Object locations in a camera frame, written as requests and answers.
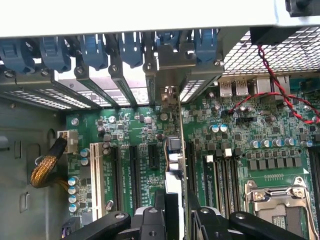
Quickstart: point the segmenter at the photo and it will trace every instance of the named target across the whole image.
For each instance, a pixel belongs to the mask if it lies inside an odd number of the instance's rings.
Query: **white pci slot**
[[[105,180],[102,143],[90,143],[92,220],[103,217],[105,211]]]

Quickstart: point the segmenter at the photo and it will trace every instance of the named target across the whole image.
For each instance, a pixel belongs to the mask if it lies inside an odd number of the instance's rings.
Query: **green circuit board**
[[[301,95],[299,91],[297,96],[309,100],[319,109],[318,101],[320,94]],[[295,177],[303,178],[308,191],[310,192],[312,215],[316,216],[316,206],[314,201],[314,189],[311,178],[311,166],[309,160],[308,148],[301,146],[301,141],[313,140],[312,136],[320,134],[319,127],[316,124],[306,125],[292,116],[288,107],[279,106],[279,102],[269,99],[260,102],[259,99],[252,99],[243,104],[244,107],[251,107],[251,111],[235,112],[233,115],[222,117],[224,110],[229,110],[235,103],[241,101],[243,97],[223,97],[206,98],[205,95],[197,98],[191,104],[185,104],[181,107],[181,116],[183,121],[184,141],[187,148],[192,148],[193,169],[194,171],[194,191],[199,199],[201,206],[211,206],[218,208],[222,215],[227,217],[229,212],[249,211],[245,203],[245,184],[253,180],[259,188],[278,188],[291,186]],[[219,105],[218,111],[212,110],[212,107]],[[295,109],[305,118],[314,117],[312,111],[305,109],[300,102],[294,102]],[[269,111],[270,114],[264,114],[262,111]],[[141,195],[139,196],[140,207],[152,206],[154,203],[154,193],[157,189],[165,188],[165,167],[166,161],[163,152],[163,141],[157,139],[158,134],[165,137],[173,135],[176,132],[175,120],[171,113],[167,114],[166,120],[160,119],[162,109],[157,107],[138,107],[121,108],[119,110],[103,109],[73,112],[67,116],[67,130],[77,131],[79,137],[78,152],[89,148],[90,143],[102,142],[102,137],[98,135],[98,120],[103,121],[111,136],[111,147],[119,148],[121,158],[122,188],[121,198],[123,202],[123,211],[134,214],[135,206],[133,204],[133,186],[130,159],[130,146],[136,146],[139,155],[139,183]],[[275,116],[276,120],[270,122],[267,118]],[[110,123],[109,118],[115,117],[115,123]],[[237,124],[238,118],[255,117],[256,120],[246,124]],[[71,124],[72,119],[78,119],[78,126]],[[220,130],[216,133],[212,131],[212,126],[226,126],[226,131]],[[294,145],[285,144],[286,138],[294,139]],[[274,146],[273,140],[280,139],[281,147]],[[270,147],[260,145],[262,140],[268,140]],[[252,141],[258,141],[258,148],[252,146]],[[159,155],[159,164],[157,169],[151,169],[149,163],[148,145],[155,144]],[[235,182],[233,181],[234,171],[223,166],[223,164],[206,164],[206,156],[215,155],[216,149],[230,148],[240,150],[241,154],[234,157],[234,166],[237,179],[237,190],[234,193]],[[83,177],[80,164],[81,156],[78,154],[68,155],[68,174],[77,176],[80,180]],[[112,168],[112,155],[103,156],[103,172],[105,181],[105,201],[114,201],[114,172]],[[223,176],[228,176],[228,183],[224,182]],[[220,187],[215,187],[217,181],[221,183]],[[89,182],[80,184],[79,201],[81,208],[70,213],[71,216],[81,216],[83,212],[91,210],[91,199],[88,197],[91,193]],[[235,194],[238,195],[239,203],[235,204]],[[229,206],[226,206],[226,200],[229,199]],[[306,218],[305,212],[301,211],[300,217]],[[302,234],[308,238],[308,228],[306,221],[302,221]]]

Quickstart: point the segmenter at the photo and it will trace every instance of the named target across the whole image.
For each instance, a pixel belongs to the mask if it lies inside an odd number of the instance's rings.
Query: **gray metal panel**
[[[28,166],[34,160],[27,161],[27,148],[39,144],[45,154],[49,129],[64,129],[63,122],[53,111],[18,102],[12,108],[12,102],[4,99],[0,113],[0,136],[9,141],[9,150],[0,151],[0,239],[60,239],[61,225],[68,218],[67,193],[58,185],[36,189],[28,184]],[[66,159],[59,165],[67,166]]]

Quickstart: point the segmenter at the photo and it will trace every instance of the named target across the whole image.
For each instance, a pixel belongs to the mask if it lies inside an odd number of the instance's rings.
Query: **motherboard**
[[[303,94],[301,81],[290,79],[291,93],[319,109],[320,95]],[[317,239],[319,127],[299,121],[273,96],[229,114],[244,97],[214,97],[218,87],[181,106],[188,190],[225,218],[246,211]],[[303,117],[315,116],[292,103]],[[71,217],[85,226],[110,211],[134,215],[153,206],[155,191],[165,189],[165,141],[179,131],[172,112],[161,106],[78,111],[66,122],[78,134],[77,152],[67,155]]]

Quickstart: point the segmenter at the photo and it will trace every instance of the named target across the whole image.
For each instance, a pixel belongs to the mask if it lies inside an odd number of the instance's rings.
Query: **blue retention clip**
[[[108,55],[102,34],[82,35],[80,36],[80,45],[82,58],[86,65],[97,71],[108,67]]]
[[[71,70],[69,51],[62,36],[45,36],[40,38],[40,51],[44,64],[58,73]]]
[[[35,61],[23,38],[0,39],[0,57],[8,69],[21,74],[35,72]]]
[[[213,63],[217,53],[217,30],[201,29],[194,30],[194,48],[199,64]]]
[[[130,68],[141,66],[144,61],[142,57],[142,49],[140,43],[140,33],[137,31],[134,37],[134,32],[125,32],[124,39],[119,36],[119,49],[121,59],[130,65]]]
[[[177,47],[180,32],[179,31],[157,31],[156,45],[171,45],[172,47]]]

